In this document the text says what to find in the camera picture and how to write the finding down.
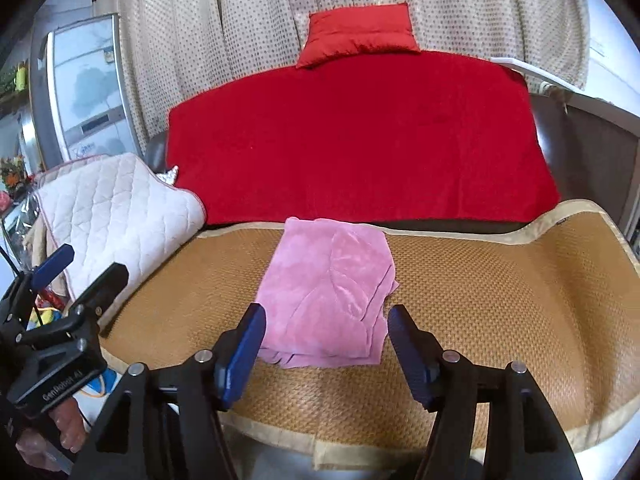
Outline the left hand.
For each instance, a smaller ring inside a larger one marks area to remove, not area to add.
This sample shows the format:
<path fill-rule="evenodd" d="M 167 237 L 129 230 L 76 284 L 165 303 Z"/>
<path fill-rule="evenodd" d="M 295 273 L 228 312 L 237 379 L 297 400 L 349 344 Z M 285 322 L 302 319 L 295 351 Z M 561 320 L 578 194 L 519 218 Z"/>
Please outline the left hand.
<path fill-rule="evenodd" d="M 78 453 L 85 443 L 87 431 L 75 398 L 69 398 L 49 413 L 60 432 L 63 448 Z M 37 431 L 26 429 L 16 442 L 25 463 L 38 469 L 61 471 L 58 461 L 48 451 L 47 440 Z"/>

